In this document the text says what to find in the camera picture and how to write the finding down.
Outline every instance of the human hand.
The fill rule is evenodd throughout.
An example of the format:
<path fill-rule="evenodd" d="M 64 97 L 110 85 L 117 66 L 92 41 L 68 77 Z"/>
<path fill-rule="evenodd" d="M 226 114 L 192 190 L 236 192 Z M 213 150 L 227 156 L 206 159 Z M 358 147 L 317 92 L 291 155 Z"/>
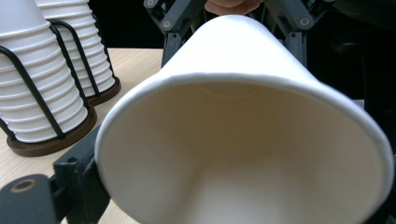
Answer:
<path fill-rule="evenodd" d="M 246 15 L 260 6 L 262 0 L 208 0 L 205 9 L 217 15 Z"/>

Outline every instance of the dark background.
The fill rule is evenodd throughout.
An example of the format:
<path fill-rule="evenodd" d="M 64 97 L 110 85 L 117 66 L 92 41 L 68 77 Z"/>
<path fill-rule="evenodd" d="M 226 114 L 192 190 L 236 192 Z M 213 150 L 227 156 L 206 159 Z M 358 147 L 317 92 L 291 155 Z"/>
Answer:
<path fill-rule="evenodd" d="M 108 47 L 163 47 L 163 34 L 143 7 L 143 0 L 91 0 L 89 4 Z"/>

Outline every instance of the white paper cup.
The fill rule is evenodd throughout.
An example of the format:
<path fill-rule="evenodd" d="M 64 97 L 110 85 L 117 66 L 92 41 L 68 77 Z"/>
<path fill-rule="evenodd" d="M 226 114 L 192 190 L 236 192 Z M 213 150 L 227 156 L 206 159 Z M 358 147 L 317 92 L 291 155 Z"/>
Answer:
<path fill-rule="evenodd" d="M 13 51 L 21 49 L 29 49 L 38 43 L 55 36 L 50 30 L 50 23 L 46 21 L 42 26 L 36 27 L 28 34 L 11 35 L 10 37 L 0 37 L 0 45 Z"/>
<path fill-rule="evenodd" d="M 98 75 L 104 73 L 106 70 L 108 70 L 110 67 L 110 63 L 108 61 L 103 61 L 102 63 L 98 63 L 96 65 L 91 66 L 91 71 L 94 77 L 97 77 Z M 83 72 L 85 71 L 85 67 L 76 69 L 76 72 Z M 88 78 L 88 76 L 78 76 L 78 78 Z"/>
<path fill-rule="evenodd" d="M 2 0 L 0 13 L 0 39 L 30 33 L 48 22 L 32 0 Z"/>
<path fill-rule="evenodd" d="M 95 45 L 85 48 L 84 53 L 85 53 L 85 57 L 88 60 L 88 63 L 91 64 L 92 55 L 96 55 L 97 53 L 105 54 L 104 49 L 105 49 L 105 46 L 103 46 L 101 43 L 96 43 Z M 70 54 L 69 56 L 72 61 L 81 60 L 81 57 L 80 57 L 77 49 L 71 49 L 68 52 Z"/>
<path fill-rule="evenodd" d="M 66 59 L 61 53 L 61 49 L 59 49 L 58 53 L 49 58 L 49 60 L 45 60 L 39 63 L 31 63 L 29 65 L 25 65 L 25 69 L 32 80 L 42 78 L 42 77 L 49 77 L 57 78 L 54 76 L 54 72 L 59 71 L 60 68 L 66 66 Z M 5 85 L 8 83 L 15 83 L 21 81 L 21 75 L 15 68 L 10 68 L 5 71 L 0 71 L 1 82 Z"/>
<path fill-rule="evenodd" d="M 148 224 L 365 223 L 394 181 L 378 124 L 236 15 L 125 94 L 94 155 L 111 199 Z"/>
<path fill-rule="evenodd" d="M 84 121 L 87 115 L 88 115 L 87 109 L 85 107 L 82 107 L 80 110 L 77 111 L 77 114 L 73 117 L 70 117 L 69 120 L 67 120 L 67 122 L 59 123 L 61 130 L 64 133 L 71 131 L 72 129 L 76 128 L 82 121 Z M 15 137 L 19 141 L 25 143 L 42 142 L 57 136 L 56 132 L 53 130 L 53 128 L 50 125 L 29 131 L 18 131 L 18 130 L 11 130 L 11 131 L 15 133 Z"/>
<path fill-rule="evenodd" d="M 40 91 L 40 94 L 47 102 L 56 97 L 58 94 L 66 94 L 73 87 L 75 87 L 74 79 L 67 78 L 64 82 L 61 82 L 57 86 Z M 25 105 L 30 105 L 33 102 L 35 102 L 35 97 L 30 92 L 22 92 L 17 95 L 0 96 L 0 110 L 19 108 Z"/>
<path fill-rule="evenodd" d="M 98 87 L 99 92 L 103 92 L 110 89 L 115 82 L 116 80 L 113 77 L 109 77 L 108 79 L 102 80 L 100 82 L 96 82 L 96 85 Z M 87 97 L 95 95 L 95 91 L 93 90 L 92 86 L 86 86 L 83 87 L 82 89 L 84 90 L 84 93 Z"/>
<path fill-rule="evenodd" d="M 52 114 L 56 120 L 61 120 L 69 117 L 71 114 L 78 111 L 80 105 L 82 104 L 82 99 L 79 100 L 78 98 L 76 98 L 75 102 L 71 101 L 69 105 L 65 106 L 64 108 L 58 109 L 56 112 L 52 112 Z M 7 119 L 2 117 L 0 118 L 4 120 L 8 124 L 8 127 L 13 130 L 31 130 L 36 127 L 42 127 L 50 124 L 44 114 L 29 119 Z"/>
<path fill-rule="evenodd" d="M 57 55 L 59 53 L 62 53 L 61 49 L 57 49 L 57 50 L 53 51 L 51 54 L 47 55 L 46 57 L 40 58 L 37 61 L 25 63 L 24 67 L 27 69 L 29 66 L 35 66 L 37 64 L 43 64 L 43 65 L 49 64 L 47 62 L 50 61 L 52 58 L 57 57 Z M 9 67 L 0 67 L 0 73 L 3 73 L 3 72 L 6 73 L 6 72 L 13 71 L 13 70 L 15 70 L 15 66 L 13 66 L 13 65 L 9 66 Z"/>
<path fill-rule="evenodd" d="M 72 78 L 70 75 L 70 69 L 67 66 L 61 67 L 59 72 L 54 74 L 54 77 L 49 78 L 38 78 L 34 80 L 35 86 L 39 91 L 51 91 L 49 94 L 56 94 L 56 90 L 54 87 L 61 85 L 66 82 L 67 79 Z M 0 83 L 0 96 L 17 96 L 21 94 L 25 94 L 26 92 L 30 93 L 30 90 L 26 86 L 23 80 L 16 80 L 13 82 L 8 82 L 6 84 Z"/>
<path fill-rule="evenodd" d="M 65 125 L 67 121 L 78 115 L 80 110 L 82 110 L 83 106 L 84 104 L 82 99 L 76 98 L 75 102 L 67 107 L 64 112 L 62 110 L 58 111 L 57 113 L 53 113 L 53 116 L 59 124 Z M 45 116 L 25 120 L 6 119 L 6 121 L 8 122 L 8 128 L 10 130 L 19 132 L 32 132 L 33 130 L 43 130 L 47 129 L 50 126 L 50 122 Z"/>
<path fill-rule="evenodd" d="M 99 66 L 100 64 L 106 62 L 107 55 L 105 55 L 103 52 L 100 52 L 97 55 L 91 55 L 91 57 L 87 58 L 87 61 L 88 61 L 88 64 L 90 65 L 90 67 L 94 68 L 94 67 Z M 85 70 L 85 66 L 81 59 L 72 60 L 72 63 L 76 70 L 83 73 L 83 71 L 81 71 L 81 70 L 83 70 L 83 69 Z"/>
<path fill-rule="evenodd" d="M 87 13 L 85 15 L 78 15 L 72 17 L 64 17 L 62 21 L 68 23 L 73 27 L 79 27 L 81 24 L 95 24 L 96 20 L 93 18 L 91 13 Z"/>
<path fill-rule="evenodd" d="M 71 35 L 71 33 L 66 30 L 66 29 L 60 29 L 61 35 L 62 35 L 62 40 L 63 41 L 71 41 L 73 39 L 73 36 Z M 80 32 L 80 34 L 78 35 L 79 39 L 83 39 L 83 38 L 89 38 L 92 35 L 98 35 L 99 30 L 96 29 L 91 29 L 90 31 L 87 32 Z"/>
<path fill-rule="evenodd" d="M 99 30 L 93 24 L 87 26 L 73 27 L 76 31 L 78 38 L 83 38 L 88 35 L 98 34 Z M 72 39 L 73 36 L 66 28 L 59 28 L 63 40 Z"/>
<path fill-rule="evenodd" d="M 13 50 L 13 53 L 22 64 L 37 63 L 59 48 L 55 39 L 56 37 L 54 36 L 47 43 L 40 43 L 41 45 L 32 46 L 28 49 Z M 12 66 L 12 62 L 5 55 L 0 55 L 0 67 L 9 68 Z"/>
<path fill-rule="evenodd" d="M 67 105 L 73 104 L 79 97 L 77 88 L 72 88 L 65 94 L 58 94 L 56 97 L 51 98 L 46 102 L 49 110 L 52 113 L 56 113 L 60 109 L 65 109 Z M 13 108 L 1 108 L 0 112 L 2 117 L 5 119 L 32 119 L 43 115 L 43 111 L 39 107 L 37 102 L 33 102 L 29 105 L 13 107 Z"/>
<path fill-rule="evenodd" d="M 101 43 L 101 41 L 102 41 L 102 38 L 98 34 L 88 36 L 88 38 L 80 38 L 79 39 L 79 42 L 81 43 L 81 46 L 83 48 L 87 48 L 88 46 L 97 44 L 98 42 Z M 66 48 L 68 50 L 77 49 L 76 41 L 74 39 L 68 39 L 68 40 L 64 41 L 64 44 L 66 45 Z"/>
<path fill-rule="evenodd" d="M 75 3 L 41 5 L 39 8 L 47 20 L 60 19 L 92 13 L 87 3 L 88 1 L 85 3 L 77 1 Z"/>
<path fill-rule="evenodd" d="M 109 66 L 109 63 L 104 63 L 103 66 L 98 66 L 96 69 L 92 70 L 93 78 L 95 79 L 96 84 L 102 83 L 104 80 L 112 77 L 113 74 L 109 69 Z M 85 77 L 78 77 L 78 79 L 81 87 L 83 88 L 90 87 L 92 85 L 88 74 Z"/>
<path fill-rule="evenodd" d="M 88 3 L 89 0 L 35 0 L 39 7 L 45 6 L 59 6 L 59 5 L 74 5 L 77 3 Z"/>

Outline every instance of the black wire cup holder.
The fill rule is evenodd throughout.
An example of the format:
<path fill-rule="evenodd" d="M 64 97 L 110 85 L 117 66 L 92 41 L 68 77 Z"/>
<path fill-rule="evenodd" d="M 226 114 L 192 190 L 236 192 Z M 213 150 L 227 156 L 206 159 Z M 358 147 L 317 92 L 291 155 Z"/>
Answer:
<path fill-rule="evenodd" d="M 47 106 L 46 102 L 44 101 L 43 97 L 41 96 L 40 92 L 38 91 L 35 83 L 29 76 L 26 68 L 23 66 L 21 63 L 21 60 L 18 58 L 17 55 L 15 55 L 11 50 L 0 46 L 0 53 L 5 54 L 8 59 L 12 62 L 18 73 L 20 74 L 23 82 L 29 89 L 29 91 L 33 94 L 35 100 L 37 101 L 39 107 L 43 111 L 43 114 L 49 121 L 49 124 L 51 125 L 52 129 L 56 132 L 57 137 L 52 138 L 50 140 L 46 140 L 43 142 L 38 142 L 38 143 L 24 143 L 19 141 L 16 138 L 16 135 L 14 132 L 12 132 L 7 124 L 0 119 L 0 128 L 5 132 L 7 135 L 7 144 L 9 147 L 18 155 L 24 156 L 24 157 L 35 157 L 35 156 L 43 156 L 47 155 L 56 151 L 59 151 L 65 147 L 69 147 L 72 144 L 76 143 L 79 139 L 81 139 L 83 136 L 85 136 L 87 133 L 91 131 L 91 129 L 94 127 L 96 120 L 97 120 L 97 115 L 94 110 L 95 105 L 99 105 L 109 99 L 111 99 L 113 96 L 115 96 L 119 91 L 120 91 L 120 79 L 117 78 L 114 75 L 114 70 L 112 67 L 112 63 L 110 61 L 110 57 L 106 48 L 106 43 L 105 40 L 103 39 L 102 33 L 101 33 L 101 28 L 99 25 L 99 22 L 97 21 L 96 17 L 92 14 L 93 18 L 95 19 L 95 26 L 99 30 L 99 36 L 102 39 L 102 44 L 104 45 L 104 52 L 105 55 L 107 56 L 107 61 L 109 62 L 110 66 L 109 69 L 112 72 L 112 77 L 115 79 L 115 83 L 113 84 L 112 87 L 107 89 L 106 91 L 99 92 L 97 84 L 95 82 L 95 79 L 92 74 L 92 70 L 90 68 L 89 62 L 87 60 L 87 57 L 84 53 L 84 49 L 81 45 L 81 42 L 79 41 L 78 34 L 76 30 L 68 23 L 64 21 L 58 21 L 58 20 L 49 20 L 50 22 L 50 29 L 51 31 L 56 35 L 57 42 L 59 44 L 59 47 L 61 48 L 62 54 L 66 60 L 66 64 L 69 67 L 71 71 L 71 76 L 75 80 L 76 87 L 79 92 L 80 98 L 83 100 L 84 107 L 86 107 L 88 111 L 88 116 L 87 118 L 84 119 L 83 122 L 81 122 L 76 128 L 73 130 L 64 133 L 51 113 L 49 107 Z M 61 36 L 61 33 L 59 32 L 58 28 L 63 27 L 67 29 L 71 35 L 73 36 L 73 40 L 76 43 L 76 46 L 78 48 L 78 53 L 80 55 L 80 58 L 84 64 L 85 70 L 88 74 L 89 80 L 92 84 L 93 90 L 95 92 L 95 95 L 86 97 L 84 90 L 81 87 L 80 81 L 78 79 L 78 74 L 76 72 L 76 69 L 74 68 L 74 65 L 72 63 L 72 60 L 69 56 L 69 53 L 67 51 L 67 48 L 64 44 L 63 38 Z"/>
<path fill-rule="evenodd" d="M 88 77 L 89 77 L 90 82 L 92 84 L 93 90 L 95 92 L 95 95 L 87 97 L 87 100 L 88 100 L 88 102 L 91 105 L 99 105 L 99 104 L 101 104 L 101 103 L 103 103 L 105 101 L 108 101 L 109 99 L 114 97 L 117 93 L 119 93 L 120 88 L 121 88 L 121 84 L 120 84 L 120 79 L 117 78 L 115 76 L 115 74 L 114 74 L 114 69 L 113 69 L 113 66 L 112 66 L 112 63 L 111 63 L 111 60 L 110 60 L 110 55 L 109 55 L 108 50 L 107 50 L 106 41 L 104 40 L 102 32 L 101 32 L 102 30 L 101 30 L 99 21 L 97 20 L 96 16 L 93 13 L 92 13 L 92 17 L 95 20 L 96 28 L 99 30 L 98 35 L 101 37 L 101 43 L 104 46 L 104 52 L 105 52 L 105 55 L 107 56 L 107 61 L 110 64 L 109 69 L 112 72 L 112 77 L 115 79 L 114 85 L 112 87 L 110 87 L 109 89 L 107 89 L 106 91 L 102 91 L 102 92 L 100 92 L 98 90 L 97 84 L 96 84 L 95 79 L 94 79 L 93 74 L 92 74 L 92 70 L 90 68 L 90 64 L 89 64 L 89 62 L 87 60 L 87 57 L 86 57 L 86 55 L 84 53 L 84 49 L 83 49 L 83 47 L 81 45 L 81 42 L 79 41 L 78 34 L 77 34 L 76 30 L 70 24 L 68 24 L 67 22 L 64 22 L 64 21 L 49 20 L 49 22 L 51 22 L 52 27 L 62 27 L 62 28 L 67 29 L 70 32 L 70 34 L 73 36 L 73 40 L 75 41 L 76 46 L 78 48 L 78 53 L 79 53 L 79 55 L 81 57 L 81 60 L 82 60 L 82 62 L 84 64 L 84 67 L 85 67 L 85 70 L 87 71 Z M 60 34 L 57 35 L 57 38 L 60 38 L 60 39 L 58 39 L 58 42 L 62 42 L 63 43 L 63 40 L 62 40 L 62 37 L 61 37 Z"/>

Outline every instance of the cup rim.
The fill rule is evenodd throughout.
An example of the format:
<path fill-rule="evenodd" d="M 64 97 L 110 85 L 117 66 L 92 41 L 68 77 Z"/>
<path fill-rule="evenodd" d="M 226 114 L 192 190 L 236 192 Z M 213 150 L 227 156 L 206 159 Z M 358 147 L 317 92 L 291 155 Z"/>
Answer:
<path fill-rule="evenodd" d="M 37 4 L 38 7 L 47 8 L 47 7 L 63 7 L 63 6 L 70 6 L 70 5 L 82 5 L 90 2 L 89 0 L 74 0 L 74 1 L 67 1 L 67 2 L 58 2 L 58 3 L 49 3 L 49 4 Z"/>
<path fill-rule="evenodd" d="M 72 97 L 72 100 L 70 100 L 69 102 L 67 102 L 63 106 L 60 106 L 59 108 L 51 111 L 52 114 L 55 115 L 55 114 L 61 112 L 62 110 L 64 110 L 65 108 L 69 107 L 71 104 L 73 104 L 77 100 L 78 97 L 79 97 L 79 92 L 77 91 L 77 93 L 75 93 L 75 95 Z M 33 119 L 40 119 L 40 118 L 43 118 L 43 117 L 45 117 L 45 115 L 44 114 L 40 114 L 38 116 L 27 118 L 27 119 L 7 119 L 7 118 L 5 118 L 4 120 L 8 121 L 8 122 L 28 122 L 28 121 L 31 121 Z"/>
<path fill-rule="evenodd" d="M 78 101 L 78 108 L 75 110 L 75 111 L 73 111 L 69 116 L 67 116 L 67 117 L 65 117 L 65 118 L 61 118 L 60 120 L 56 120 L 57 122 L 58 122 L 58 124 L 63 124 L 64 122 L 67 122 L 69 119 L 71 119 L 71 118 L 73 118 L 76 114 L 78 114 L 78 113 L 80 113 L 80 110 L 82 109 L 82 107 L 84 107 L 84 104 L 83 104 L 83 102 L 82 102 L 82 100 L 81 101 Z M 15 121 L 15 122 L 13 122 L 13 123 L 24 123 L 24 122 L 30 122 L 30 121 L 33 121 L 33 120 L 35 120 L 35 119 L 30 119 L 30 120 L 26 120 L 26 121 L 19 121 L 19 120 L 17 120 L 17 121 Z M 40 126 L 40 127 L 37 127 L 37 128 L 34 128 L 34 129 L 28 129 L 28 130 L 21 130 L 21 129 L 14 129 L 14 128 L 12 128 L 12 130 L 11 131 L 15 131 L 15 132 L 20 132 L 20 133 L 32 133 L 32 132 L 37 132 L 37 131 L 42 131 L 42 130 L 45 130 L 45 129 L 47 129 L 48 127 L 50 127 L 50 124 L 49 125 L 45 125 L 45 126 Z"/>
<path fill-rule="evenodd" d="M 66 59 L 62 58 L 62 62 L 61 63 L 58 63 L 55 66 L 53 66 L 53 67 L 51 67 L 51 68 L 49 68 L 49 69 L 47 69 L 45 71 L 42 71 L 42 72 L 40 72 L 38 74 L 30 76 L 30 78 L 31 79 L 35 79 L 35 78 L 44 77 L 44 76 L 46 76 L 46 75 L 48 75 L 50 73 L 55 73 L 57 71 L 60 71 L 64 66 L 66 66 Z M 19 83 L 21 83 L 21 79 L 14 79 L 14 80 L 11 80 L 9 82 L 4 82 L 3 84 L 5 84 L 4 86 L 7 86 L 8 83 L 10 83 L 9 85 L 19 84 Z"/>
<path fill-rule="evenodd" d="M 36 61 L 33 61 L 33 62 L 25 63 L 23 66 L 24 66 L 25 68 L 27 68 L 27 67 L 29 67 L 29 66 L 33 66 L 33 65 L 37 65 L 37 64 L 39 64 L 39 63 L 46 62 L 46 61 L 48 61 L 49 59 L 58 56 L 58 54 L 61 54 L 61 48 L 56 49 L 55 51 L 53 51 L 51 54 L 47 55 L 47 56 L 44 57 L 44 58 L 41 58 L 41 59 L 36 60 Z M 9 72 L 9 71 L 14 70 L 14 69 L 15 69 L 15 66 L 0 67 L 0 73 Z"/>
<path fill-rule="evenodd" d="M 23 31 L 15 31 L 15 32 L 9 32 L 9 33 L 5 33 L 5 34 L 0 34 L 0 39 L 12 38 L 12 37 L 15 37 L 15 36 L 18 36 L 18 35 L 29 35 L 29 34 L 44 30 L 44 29 L 49 28 L 49 27 L 50 27 L 50 22 L 46 21 L 46 22 L 44 22 L 41 25 L 32 27 L 30 29 L 26 29 L 26 30 L 23 30 Z"/>
<path fill-rule="evenodd" d="M 47 20 L 61 20 L 62 18 L 76 17 L 76 16 L 81 16 L 81 15 L 86 15 L 88 13 L 92 13 L 92 10 L 90 9 L 90 10 L 81 11 L 81 12 L 73 12 L 73 13 L 67 13 L 67 14 L 46 16 L 46 19 Z"/>
<path fill-rule="evenodd" d="M 87 38 L 90 35 L 99 35 L 98 33 L 99 33 L 99 29 L 96 28 L 93 32 L 90 32 L 90 33 L 87 33 L 87 34 L 84 34 L 84 35 L 79 35 L 78 38 L 82 39 L 82 38 Z M 63 41 L 69 41 L 69 40 L 73 40 L 73 37 L 63 38 Z"/>
<path fill-rule="evenodd" d="M 51 37 L 49 37 L 47 39 L 41 40 L 41 41 L 36 42 L 36 43 L 34 43 L 32 45 L 29 45 L 27 47 L 20 47 L 18 49 L 14 49 L 12 51 L 14 53 L 21 53 L 21 52 L 29 51 L 29 50 L 32 50 L 32 49 L 40 49 L 40 48 L 43 48 L 44 46 L 47 46 L 47 45 L 52 44 L 52 43 L 58 44 L 56 42 L 56 35 L 52 35 Z"/>

